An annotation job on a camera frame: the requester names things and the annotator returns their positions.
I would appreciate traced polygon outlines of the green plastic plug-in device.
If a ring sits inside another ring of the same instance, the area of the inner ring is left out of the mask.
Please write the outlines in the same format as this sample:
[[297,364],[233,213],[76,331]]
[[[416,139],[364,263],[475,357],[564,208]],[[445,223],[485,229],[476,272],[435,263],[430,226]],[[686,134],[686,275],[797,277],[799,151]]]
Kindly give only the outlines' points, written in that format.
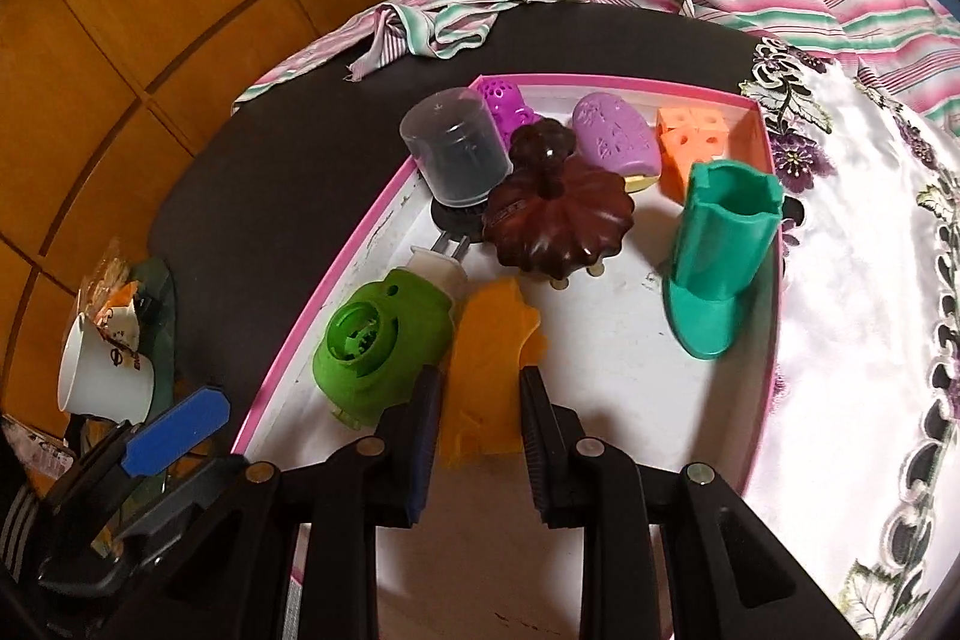
[[409,401],[421,369],[438,365],[454,336],[454,310],[469,287],[470,241],[441,234],[404,266],[358,287],[335,310],[313,356],[313,377],[352,429],[374,427]]

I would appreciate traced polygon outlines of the orange plastic toy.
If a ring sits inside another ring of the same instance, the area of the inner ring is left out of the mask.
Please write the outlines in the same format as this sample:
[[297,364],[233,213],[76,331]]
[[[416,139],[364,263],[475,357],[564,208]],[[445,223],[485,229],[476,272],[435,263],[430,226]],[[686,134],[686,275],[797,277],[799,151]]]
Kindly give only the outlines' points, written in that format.
[[516,278],[478,287],[467,299],[449,357],[438,456],[457,468],[523,450],[519,374],[548,349],[537,308]]

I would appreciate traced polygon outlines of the dark brown pumpkin-shaped container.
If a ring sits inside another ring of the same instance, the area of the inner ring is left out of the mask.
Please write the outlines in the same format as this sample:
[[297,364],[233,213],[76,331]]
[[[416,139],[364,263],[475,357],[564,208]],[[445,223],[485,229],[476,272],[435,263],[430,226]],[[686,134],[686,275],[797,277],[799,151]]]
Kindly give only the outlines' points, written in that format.
[[635,202],[622,177],[586,161],[574,131],[553,119],[513,131],[509,160],[512,172],[483,214],[483,241],[500,265],[558,289],[579,269],[602,276],[633,227]]

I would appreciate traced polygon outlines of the teal plastic boot holder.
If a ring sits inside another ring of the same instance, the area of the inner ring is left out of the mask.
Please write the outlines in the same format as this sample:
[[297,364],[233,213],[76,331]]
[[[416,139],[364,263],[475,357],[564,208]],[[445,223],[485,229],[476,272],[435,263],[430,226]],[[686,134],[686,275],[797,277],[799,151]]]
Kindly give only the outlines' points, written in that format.
[[781,224],[775,175],[740,161],[696,163],[664,281],[665,312],[690,356],[716,359],[754,307],[754,281]]

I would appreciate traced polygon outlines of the lilac oval plastic toy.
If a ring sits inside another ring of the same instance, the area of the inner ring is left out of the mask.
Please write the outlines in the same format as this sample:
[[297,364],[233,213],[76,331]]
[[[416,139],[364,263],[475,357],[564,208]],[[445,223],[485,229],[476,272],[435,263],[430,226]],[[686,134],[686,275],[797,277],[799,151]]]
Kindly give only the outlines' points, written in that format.
[[571,115],[571,130],[586,163],[620,175],[626,191],[646,190],[661,177],[654,130],[617,94],[591,92],[581,97]]

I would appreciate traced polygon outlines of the clear grey plastic cup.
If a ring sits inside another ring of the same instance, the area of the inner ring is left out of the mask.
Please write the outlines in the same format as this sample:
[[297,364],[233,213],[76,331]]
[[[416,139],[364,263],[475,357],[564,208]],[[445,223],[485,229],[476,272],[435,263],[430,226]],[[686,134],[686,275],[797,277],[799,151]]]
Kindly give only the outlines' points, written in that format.
[[434,199],[448,208],[480,205],[511,174],[493,117],[475,89],[425,97],[405,113],[398,133]]

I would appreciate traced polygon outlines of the orange building block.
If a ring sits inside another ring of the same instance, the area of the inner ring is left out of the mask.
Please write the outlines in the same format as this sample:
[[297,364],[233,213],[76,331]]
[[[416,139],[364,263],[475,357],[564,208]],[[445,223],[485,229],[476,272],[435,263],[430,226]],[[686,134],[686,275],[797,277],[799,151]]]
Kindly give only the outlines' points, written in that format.
[[661,150],[661,188],[683,205],[690,172],[695,164],[709,164],[726,154],[729,127],[713,107],[661,107],[658,142]]

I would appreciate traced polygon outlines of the magenta perforated plastic toy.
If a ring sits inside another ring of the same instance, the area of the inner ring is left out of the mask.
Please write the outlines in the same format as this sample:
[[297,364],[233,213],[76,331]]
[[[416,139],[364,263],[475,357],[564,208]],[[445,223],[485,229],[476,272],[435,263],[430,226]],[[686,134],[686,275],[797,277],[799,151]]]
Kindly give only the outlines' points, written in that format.
[[517,128],[540,120],[524,101],[523,93],[514,81],[501,76],[480,76],[475,89],[482,96],[505,149],[511,146],[511,136]]

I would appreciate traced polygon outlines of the white paper cup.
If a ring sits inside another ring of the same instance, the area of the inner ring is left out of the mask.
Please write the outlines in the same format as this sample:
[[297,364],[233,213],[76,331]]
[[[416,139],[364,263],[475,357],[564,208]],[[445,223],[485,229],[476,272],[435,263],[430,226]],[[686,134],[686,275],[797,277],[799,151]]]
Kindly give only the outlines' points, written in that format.
[[60,359],[60,411],[142,424],[153,392],[155,369],[148,357],[105,338],[86,315],[73,320]]

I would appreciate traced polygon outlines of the pink-rimmed white tray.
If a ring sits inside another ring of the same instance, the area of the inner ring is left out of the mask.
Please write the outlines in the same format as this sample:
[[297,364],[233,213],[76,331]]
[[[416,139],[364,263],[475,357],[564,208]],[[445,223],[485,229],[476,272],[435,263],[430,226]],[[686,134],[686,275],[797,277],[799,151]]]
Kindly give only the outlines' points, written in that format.
[[[431,195],[404,164],[338,252],[280,347],[241,425],[236,450],[291,470],[352,442],[313,376],[335,310],[439,236]],[[635,225],[599,275],[565,286],[521,276],[540,317],[540,372],[550,398],[586,431],[638,463],[675,471],[713,464],[732,487],[750,481],[773,390],[781,308],[779,250],[755,278],[736,344],[690,356],[665,315],[662,275],[680,208],[658,187],[635,195]],[[521,455],[436,466],[420,523],[377,537],[377,612],[386,638],[571,638],[578,631],[583,537],[535,512]]]

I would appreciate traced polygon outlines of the white floral embroidered tablecloth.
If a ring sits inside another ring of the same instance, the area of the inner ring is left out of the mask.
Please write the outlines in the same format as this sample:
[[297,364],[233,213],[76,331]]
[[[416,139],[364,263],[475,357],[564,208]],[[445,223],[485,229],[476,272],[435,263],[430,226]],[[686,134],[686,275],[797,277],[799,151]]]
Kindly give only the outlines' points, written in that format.
[[776,39],[740,89],[786,190],[747,500],[861,637],[913,638],[958,555],[958,143]]

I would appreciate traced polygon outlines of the wooden panel cabinet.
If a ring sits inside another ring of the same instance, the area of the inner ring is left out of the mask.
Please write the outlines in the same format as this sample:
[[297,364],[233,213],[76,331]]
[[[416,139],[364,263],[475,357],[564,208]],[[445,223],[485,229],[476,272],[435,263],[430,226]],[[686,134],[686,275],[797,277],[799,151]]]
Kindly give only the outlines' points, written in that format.
[[48,434],[76,287],[142,252],[235,97],[381,0],[2,0],[2,406]]

